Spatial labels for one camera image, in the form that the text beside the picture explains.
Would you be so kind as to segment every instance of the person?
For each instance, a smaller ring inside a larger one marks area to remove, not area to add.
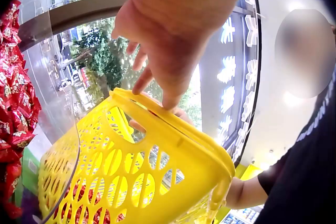
[[[163,107],[174,109],[209,37],[228,18],[235,2],[128,0],[116,16],[111,36],[130,39],[128,53],[140,44],[134,70],[148,59],[133,93],[139,94],[155,78],[163,89]],[[334,71],[317,99],[319,107],[276,164],[248,181],[233,178],[226,197],[228,207],[265,204],[256,224],[335,222],[335,79]]]

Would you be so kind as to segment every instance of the red snack bag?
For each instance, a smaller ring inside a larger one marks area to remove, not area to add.
[[[14,13],[13,13],[13,23],[12,23],[12,29],[14,32],[18,32],[19,31],[19,22],[18,22],[18,17],[19,17],[19,9],[17,9]]]
[[[7,26],[8,24],[13,23],[14,13],[16,12],[20,4],[21,2],[19,0],[12,0],[7,10],[1,16],[1,21],[3,25]]]
[[[22,92],[23,86],[27,85],[30,82],[29,77],[24,72],[22,67],[12,65],[9,67],[9,70],[7,72],[9,72],[9,78],[7,77],[7,79],[12,94]]]
[[[19,160],[7,164],[5,174],[5,188],[3,192],[4,200],[9,200],[9,198],[12,196],[17,187],[20,175],[21,163]]]
[[[11,219],[17,219],[22,215],[22,209],[15,206],[13,203],[4,202],[3,207]]]
[[[30,143],[34,136],[35,135],[30,132],[18,131],[13,133],[7,143],[13,147],[24,148]]]
[[[0,110],[0,138],[7,140],[13,134],[13,123],[5,110]]]
[[[23,61],[23,55],[21,54],[20,52],[20,49],[18,46],[15,46],[15,47],[12,47],[12,48],[9,48],[8,50],[9,52],[9,57],[8,57],[8,61],[10,63],[20,63],[22,65],[22,61]]]
[[[24,118],[23,114],[18,110],[13,110],[9,112],[12,114],[12,122],[15,131],[28,131],[28,123]]]
[[[1,32],[1,29],[0,29],[0,45],[2,44],[2,42],[3,42],[3,34]]]
[[[12,91],[10,89],[9,83],[7,81],[5,71],[0,69],[0,97],[3,100],[3,103],[6,109],[10,106],[9,102],[12,97]]]
[[[8,149],[10,148],[11,146],[6,143],[6,141],[0,139],[0,150],[5,150],[5,149]]]
[[[22,158],[22,153],[18,153],[12,148],[0,150],[0,163],[11,163]]]
[[[26,118],[30,117],[31,104],[29,103],[29,95],[26,91],[22,90],[19,94],[13,94],[18,111],[20,111]]]

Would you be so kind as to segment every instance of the illuminated sign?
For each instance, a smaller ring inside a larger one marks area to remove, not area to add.
[[[225,121],[220,122],[220,124],[219,124],[220,127],[221,127],[221,130],[219,132],[220,136],[222,136],[225,132],[228,132],[231,122],[232,122],[232,119],[231,119],[230,116],[227,116],[225,118]]]
[[[251,90],[253,85],[257,82],[257,74],[258,74],[258,61],[256,59],[250,60],[247,62],[247,70],[249,71],[246,74],[246,89]]]
[[[230,86],[224,90],[222,101],[223,101],[223,104],[221,105],[221,112],[225,113],[233,105],[234,86]]]
[[[233,32],[235,32],[235,27],[232,27],[232,21],[229,17],[228,20],[223,24],[223,32],[220,41],[223,43],[233,42]]]
[[[223,83],[227,83],[232,79],[235,75],[235,57],[230,56],[223,59],[224,69],[221,70],[219,74],[217,74],[217,79],[219,79]]]
[[[247,34],[246,45],[252,47],[252,45],[257,45],[257,36],[258,36],[258,25],[257,20],[251,15],[245,16],[245,22],[249,33]]]
[[[242,116],[241,116],[241,120],[243,122],[246,122],[247,118],[249,117],[249,115],[251,114],[252,112],[252,108],[253,108],[253,103],[254,103],[254,96],[255,96],[255,93],[254,92],[250,92],[247,96],[246,96],[246,99],[245,99],[245,102],[244,102],[244,111],[242,113]]]

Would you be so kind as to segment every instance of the finger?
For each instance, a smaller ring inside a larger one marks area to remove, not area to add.
[[[141,93],[147,86],[148,84],[153,80],[153,75],[151,73],[151,70],[149,66],[146,66],[142,74],[140,75],[139,79],[135,83],[132,93],[135,95],[138,95]]]
[[[163,92],[162,106],[166,110],[172,110],[178,105],[181,97],[182,95],[175,95],[169,92]]]
[[[112,39],[118,39],[118,38],[119,38],[119,33],[118,33],[117,28],[114,28],[114,29],[112,30],[111,38],[112,38]]]
[[[148,97],[148,98],[150,98],[151,100],[155,101],[157,104],[159,104],[160,106],[162,106],[162,103],[159,100],[155,99],[154,97],[151,97],[148,93],[141,92],[141,94],[144,95],[144,96],[146,96],[146,97]]]
[[[146,133],[146,129],[144,129],[144,127],[142,127],[137,121],[131,119],[131,121],[129,121],[129,125],[137,130],[139,130],[142,133]]]
[[[139,71],[143,67],[143,63],[147,59],[147,54],[144,51],[144,48],[140,46],[137,56],[134,59],[133,70]]]
[[[130,41],[126,48],[126,53],[128,55],[131,55],[135,51],[135,49],[138,47],[138,44],[139,44],[138,42]]]

